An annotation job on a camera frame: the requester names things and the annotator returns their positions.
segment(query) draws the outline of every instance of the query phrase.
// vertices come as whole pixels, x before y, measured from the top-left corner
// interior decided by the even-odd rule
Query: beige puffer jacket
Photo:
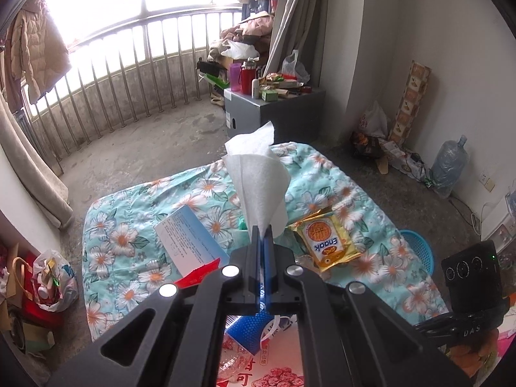
[[[25,73],[29,101],[35,104],[71,68],[63,38],[45,0],[27,0],[16,16],[11,43],[11,73]]]

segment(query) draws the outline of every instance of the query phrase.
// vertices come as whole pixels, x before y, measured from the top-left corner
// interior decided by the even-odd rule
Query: white plastic bag
[[[37,281],[38,274],[43,271],[50,259],[55,260],[55,265],[52,267],[52,273],[59,281],[59,300],[55,304],[49,306],[40,304],[39,297],[34,295],[34,301],[43,310],[58,312],[67,309],[70,304],[77,299],[79,291],[77,289],[77,281],[72,267],[68,261],[61,256],[61,253],[56,252],[55,250],[47,250],[35,258],[33,264],[33,280]]]
[[[0,304],[5,300],[8,280],[9,272],[7,272],[7,268],[0,269]]]
[[[234,60],[246,60],[247,58],[259,58],[260,53],[252,45],[248,45],[242,42],[233,42],[226,40],[223,42],[224,45],[229,45],[229,49],[222,51],[220,54],[228,56]]]
[[[360,117],[358,130],[370,137],[387,138],[387,116],[376,100]]]
[[[310,81],[310,74],[306,72],[304,65],[298,61],[299,51],[294,49],[292,54],[286,56],[281,66],[281,73],[288,76],[296,76],[297,81],[301,83],[308,83]]]

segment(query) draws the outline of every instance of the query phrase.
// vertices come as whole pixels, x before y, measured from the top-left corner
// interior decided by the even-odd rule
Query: red bag
[[[31,282],[33,275],[33,263],[37,256],[33,253],[27,253],[26,261],[21,257],[15,257],[12,261],[12,269],[15,274],[15,279],[18,285],[22,288],[22,316],[31,322],[39,324],[40,326],[46,327],[47,329],[57,329],[63,325],[63,314],[53,313],[51,311],[41,309],[34,302],[34,289]],[[21,275],[23,284],[19,281],[16,273],[16,264],[21,262]]]

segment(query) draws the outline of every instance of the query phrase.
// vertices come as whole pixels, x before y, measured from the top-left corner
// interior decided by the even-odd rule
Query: blue plastic basket
[[[429,275],[433,274],[433,254],[430,245],[419,234],[412,230],[401,230],[401,235],[407,240],[407,243],[420,258]]]

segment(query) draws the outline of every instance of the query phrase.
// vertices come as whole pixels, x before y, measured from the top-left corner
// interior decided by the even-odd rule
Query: gray cabinet
[[[325,95],[326,91],[313,89],[312,93],[264,102],[226,89],[224,101],[228,137],[252,133],[271,121],[275,144],[312,142],[319,136]]]

